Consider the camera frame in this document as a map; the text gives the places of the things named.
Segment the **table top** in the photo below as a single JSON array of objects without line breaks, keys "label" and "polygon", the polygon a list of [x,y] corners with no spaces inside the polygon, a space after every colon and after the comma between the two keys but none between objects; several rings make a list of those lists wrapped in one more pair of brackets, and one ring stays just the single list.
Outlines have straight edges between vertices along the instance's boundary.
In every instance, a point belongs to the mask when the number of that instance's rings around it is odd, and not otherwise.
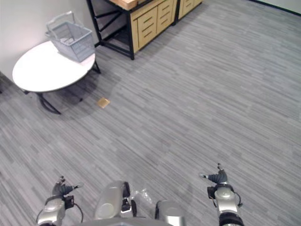
[{"label": "table top", "polygon": [[61,55],[51,41],[27,51],[15,64],[15,84],[31,92],[48,92],[67,87],[84,77],[95,62],[92,54],[82,62]]},{"label": "table top", "polygon": [[124,8],[125,10],[130,10],[135,6],[137,6],[140,0],[110,0],[110,1],[114,2],[116,5]]}]

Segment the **white round table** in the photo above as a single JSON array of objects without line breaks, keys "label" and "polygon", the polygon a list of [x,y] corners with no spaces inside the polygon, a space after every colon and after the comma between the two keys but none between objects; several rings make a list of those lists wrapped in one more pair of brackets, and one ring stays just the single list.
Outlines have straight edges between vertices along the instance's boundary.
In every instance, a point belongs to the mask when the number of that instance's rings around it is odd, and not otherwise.
[{"label": "white round table", "polygon": [[30,49],[17,61],[13,80],[27,93],[35,92],[46,110],[61,114],[43,97],[43,93],[68,87],[91,69],[101,73],[95,54],[79,63],[61,55],[52,42],[47,41]]}]

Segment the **wall baseboard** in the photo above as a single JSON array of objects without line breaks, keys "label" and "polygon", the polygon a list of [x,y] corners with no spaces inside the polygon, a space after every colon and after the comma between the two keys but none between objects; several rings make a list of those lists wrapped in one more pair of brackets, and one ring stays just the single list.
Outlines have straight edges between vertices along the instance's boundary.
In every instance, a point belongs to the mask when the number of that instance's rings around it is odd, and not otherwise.
[{"label": "wall baseboard", "polygon": [[254,2],[257,2],[257,3],[262,4],[262,5],[265,5],[265,6],[270,6],[270,7],[277,8],[277,9],[280,9],[280,10],[285,11],[285,12],[288,12],[288,13],[295,14],[295,15],[297,15],[297,16],[301,16],[300,13],[297,13],[297,12],[294,12],[294,11],[291,11],[291,10],[289,10],[289,9],[282,8],[282,7],[279,7],[279,6],[275,6],[275,5],[272,5],[272,4],[263,2],[263,1],[259,1],[259,0],[249,0],[249,1],[254,1]]}]

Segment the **white wall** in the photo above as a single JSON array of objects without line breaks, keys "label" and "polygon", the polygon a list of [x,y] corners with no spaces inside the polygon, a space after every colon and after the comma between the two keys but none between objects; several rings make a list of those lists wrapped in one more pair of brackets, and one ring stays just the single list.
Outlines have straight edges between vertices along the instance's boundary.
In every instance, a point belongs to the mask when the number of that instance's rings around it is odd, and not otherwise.
[{"label": "white wall", "polygon": [[[103,2],[98,4],[98,11],[111,7],[104,1],[97,2]],[[0,0],[0,71],[12,80],[14,65],[22,54],[47,40],[46,23],[70,10],[93,31],[94,41],[98,42],[85,0]],[[112,24],[111,29],[121,24]]]},{"label": "white wall", "polygon": [[301,13],[301,0],[260,0],[271,5],[289,9],[293,12]]}]

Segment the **small brown card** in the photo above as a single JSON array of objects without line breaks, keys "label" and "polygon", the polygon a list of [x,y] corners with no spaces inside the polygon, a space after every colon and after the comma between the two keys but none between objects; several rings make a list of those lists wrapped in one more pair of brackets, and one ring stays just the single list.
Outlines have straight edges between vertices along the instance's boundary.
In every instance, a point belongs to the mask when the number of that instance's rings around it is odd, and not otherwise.
[{"label": "small brown card", "polygon": [[108,105],[110,101],[104,97],[102,97],[98,102],[97,105],[100,106],[101,108],[105,108],[106,105]]}]

